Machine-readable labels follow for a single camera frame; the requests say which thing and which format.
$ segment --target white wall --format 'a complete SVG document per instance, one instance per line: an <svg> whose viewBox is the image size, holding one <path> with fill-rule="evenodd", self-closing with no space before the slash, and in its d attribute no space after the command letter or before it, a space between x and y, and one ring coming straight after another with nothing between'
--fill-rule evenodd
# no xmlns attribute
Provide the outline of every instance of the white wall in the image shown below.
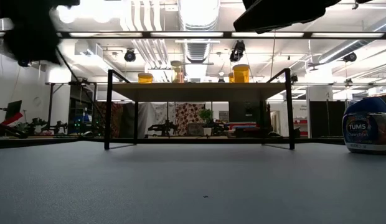
<svg viewBox="0 0 386 224"><path fill-rule="evenodd" d="M288 136L288 117L287 117L287 102L271 102L271 111L279 111L280 114L280 134L282 136ZM308 110L306 102L294 102L293 101L293 118L306 118L308 117Z"/></svg>
<svg viewBox="0 0 386 224"><path fill-rule="evenodd" d="M6 108L9 102L22 100L21 112L26 110L27 122L37 117L47 120L49 86L45 85L45 79L44 72L39 77L38 69L21 68L13 59L0 54L0 107ZM0 122L5 114L0 111Z"/></svg>
<svg viewBox="0 0 386 224"><path fill-rule="evenodd" d="M49 68L48 82L69 82L71 81L71 73L65 67L53 66ZM52 116L50 117L50 125L55 125L57 121L63 123L68 122L68 109L70 106L70 89L69 85L60 87L54 94L52 99Z"/></svg>

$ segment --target shelf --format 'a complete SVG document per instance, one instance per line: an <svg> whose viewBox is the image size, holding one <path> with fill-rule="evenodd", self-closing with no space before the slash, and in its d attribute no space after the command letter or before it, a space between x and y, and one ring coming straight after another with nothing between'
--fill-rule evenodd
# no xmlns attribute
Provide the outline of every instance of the shelf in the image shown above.
<svg viewBox="0 0 386 224"><path fill-rule="evenodd" d="M115 92L138 102L259 101L284 89L284 83L113 84Z"/></svg>

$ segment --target patterned curtain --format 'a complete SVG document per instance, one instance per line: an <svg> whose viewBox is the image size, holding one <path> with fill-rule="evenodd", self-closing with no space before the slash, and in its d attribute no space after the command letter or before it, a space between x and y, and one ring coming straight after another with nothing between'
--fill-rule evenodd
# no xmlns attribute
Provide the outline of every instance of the patterned curtain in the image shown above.
<svg viewBox="0 0 386 224"><path fill-rule="evenodd" d="M156 112L154 124L165 124L167 120L167 103L163 103L163 104L151 103L151 104ZM173 122L175 124L175 104L174 103L168 103L168 117L169 117L169 122Z"/></svg>
<svg viewBox="0 0 386 224"><path fill-rule="evenodd" d="M106 117L106 102L96 102L99 107L100 112L103 115L103 120L99 118L98 113L96 113L97 121L100 126L105 126L104 119ZM111 104L111 137L118 138L120 136L120 124L123 116L123 105L122 104Z"/></svg>
<svg viewBox="0 0 386 224"><path fill-rule="evenodd" d="M183 136L187 134L187 124L203 123L203 119L199 116L199 111L204 108L204 104L177 103L176 124L178 125L178 135Z"/></svg>

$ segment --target potted plant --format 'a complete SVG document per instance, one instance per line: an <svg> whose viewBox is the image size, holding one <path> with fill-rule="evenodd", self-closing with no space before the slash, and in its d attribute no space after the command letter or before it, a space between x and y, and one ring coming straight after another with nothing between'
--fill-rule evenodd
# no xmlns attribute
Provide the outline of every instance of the potted plant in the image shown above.
<svg viewBox="0 0 386 224"><path fill-rule="evenodd" d="M199 112L199 116L205 122L205 125L204 125L204 135L205 136L211 136L212 128L210 127L210 124L212 122L212 118L211 118L212 117L212 110L210 110L210 109L202 109Z"/></svg>

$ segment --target red object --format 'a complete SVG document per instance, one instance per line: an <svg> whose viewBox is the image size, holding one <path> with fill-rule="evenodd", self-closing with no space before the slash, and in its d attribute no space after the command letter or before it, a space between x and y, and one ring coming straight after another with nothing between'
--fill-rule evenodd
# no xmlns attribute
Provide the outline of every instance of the red object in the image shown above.
<svg viewBox="0 0 386 224"><path fill-rule="evenodd" d="M294 120L294 124L307 124L308 120Z"/></svg>
<svg viewBox="0 0 386 224"><path fill-rule="evenodd" d="M3 124L3 125L9 125L9 124L11 124L11 123L17 121L18 119L20 119L20 118L22 118L22 117L23 117L23 114L17 113L17 114L14 115L13 117L11 117L11 118L9 118L9 119L3 121L1 124Z"/></svg>

